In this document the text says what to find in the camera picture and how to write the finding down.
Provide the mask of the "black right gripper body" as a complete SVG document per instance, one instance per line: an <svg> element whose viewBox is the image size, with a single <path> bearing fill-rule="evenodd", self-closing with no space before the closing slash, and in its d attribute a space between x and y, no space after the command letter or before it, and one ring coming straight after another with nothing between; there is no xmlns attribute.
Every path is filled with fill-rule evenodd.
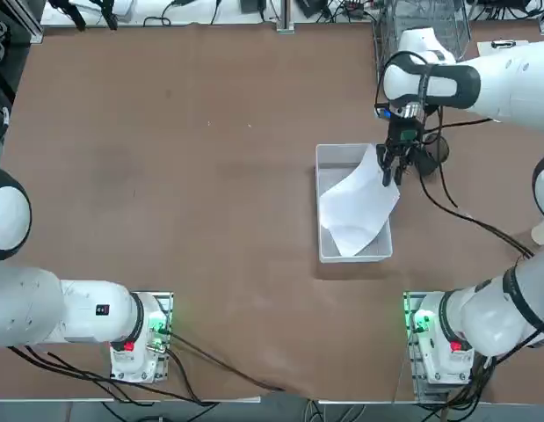
<svg viewBox="0 0 544 422"><path fill-rule="evenodd" d="M416 118L392 117L388 123L387 146L390 149L408 148L418 142L421 122Z"/></svg>

